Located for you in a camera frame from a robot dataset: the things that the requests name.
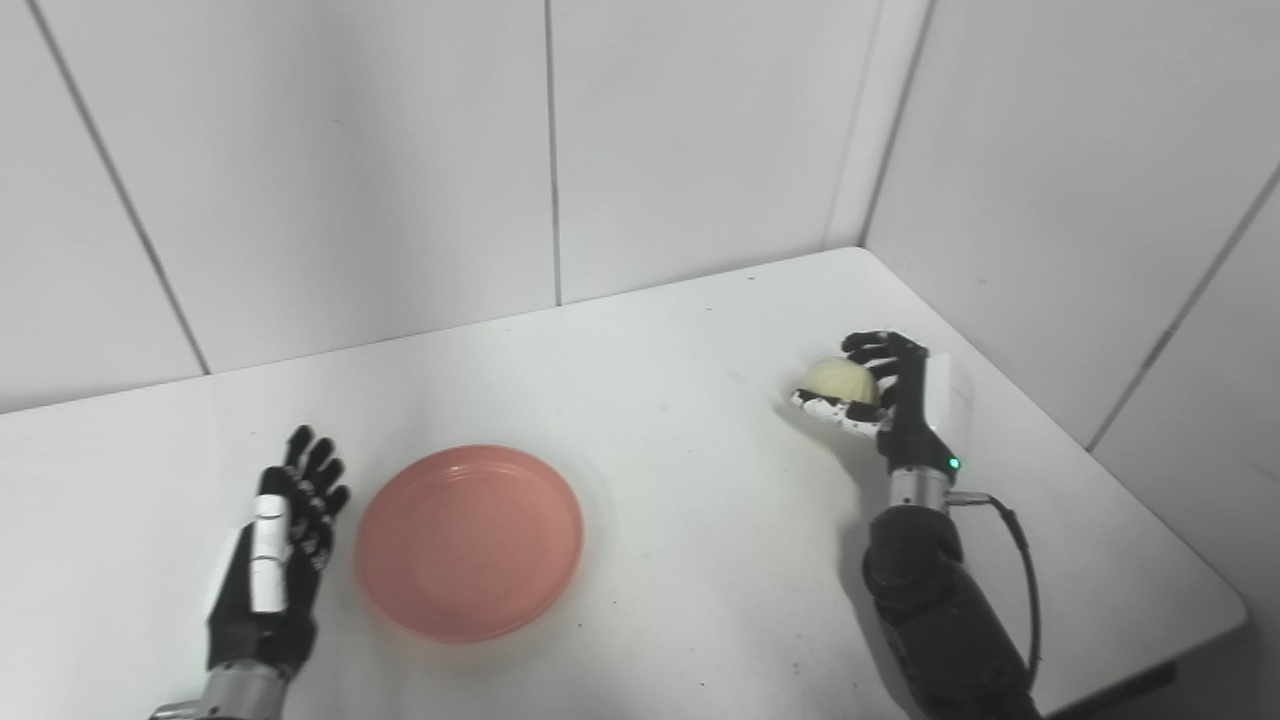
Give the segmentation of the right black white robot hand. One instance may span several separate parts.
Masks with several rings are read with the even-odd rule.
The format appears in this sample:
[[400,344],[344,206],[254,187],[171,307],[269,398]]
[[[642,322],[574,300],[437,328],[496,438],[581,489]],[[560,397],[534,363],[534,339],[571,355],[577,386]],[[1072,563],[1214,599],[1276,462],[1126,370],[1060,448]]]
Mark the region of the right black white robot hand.
[[927,409],[931,351],[897,331],[846,336],[840,355],[815,363],[790,396],[809,415],[876,441],[887,469],[929,468],[956,480],[963,464]]

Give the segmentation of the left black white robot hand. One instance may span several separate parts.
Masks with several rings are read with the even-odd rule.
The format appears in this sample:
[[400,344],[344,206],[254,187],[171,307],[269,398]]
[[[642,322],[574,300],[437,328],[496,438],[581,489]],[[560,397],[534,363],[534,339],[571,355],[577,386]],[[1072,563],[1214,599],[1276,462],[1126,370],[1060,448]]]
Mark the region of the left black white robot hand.
[[207,669],[252,662],[296,676],[317,639],[314,606],[349,502],[333,439],[294,429],[283,460],[259,480],[207,616]]

